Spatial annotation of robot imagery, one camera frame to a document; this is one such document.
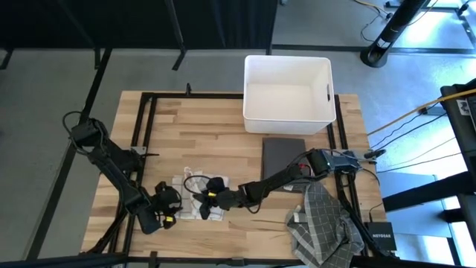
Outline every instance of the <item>butcher block tabletop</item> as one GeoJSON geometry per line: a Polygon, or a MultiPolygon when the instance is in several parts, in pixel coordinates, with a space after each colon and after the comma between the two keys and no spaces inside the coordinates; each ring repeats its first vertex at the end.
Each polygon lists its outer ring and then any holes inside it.
{"type": "MultiPolygon", "coordinates": [[[[111,140],[129,149],[142,92],[122,92],[111,140]]],[[[357,95],[339,95],[347,142],[351,150],[369,148],[357,95]]],[[[144,110],[139,144],[146,128],[150,102],[144,110]]],[[[337,124],[333,124],[337,148],[341,148],[337,124]]],[[[245,131],[242,100],[159,98],[155,109],[142,185],[150,194],[160,181],[171,185],[184,167],[220,174],[230,178],[230,189],[260,180],[263,137],[303,138],[306,148],[329,148],[327,130],[315,135],[250,134],[245,131]]],[[[369,164],[363,164],[375,172],[369,164]]],[[[335,178],[321,181],[337,197],[335,178]]],[[[355,180],[363,221],[369,210],[382,202],[379,184],[368,172],[358,172],[355,180]]],[[[303,203],[302,194],[272,192],[263,200],[260,212],[251,214],[244,208],[225,212],[222,221],[177,219],[171,229],[143,234],[134,224],[130,256],[148,257],[155,251],[163,258],[262,258],[295,259],[291,252],[291,235],[286,229],[286,214],[303,203]]],[[[115,218],[118,191],[101,175],[97,184],[82,251],[96,244],[115,218]]],[[[383,205],[372,210],[374,221],[386,221],[383,205]]],[[[125,225],[122,225],[116,251],[123,248],[125,225]]]]}

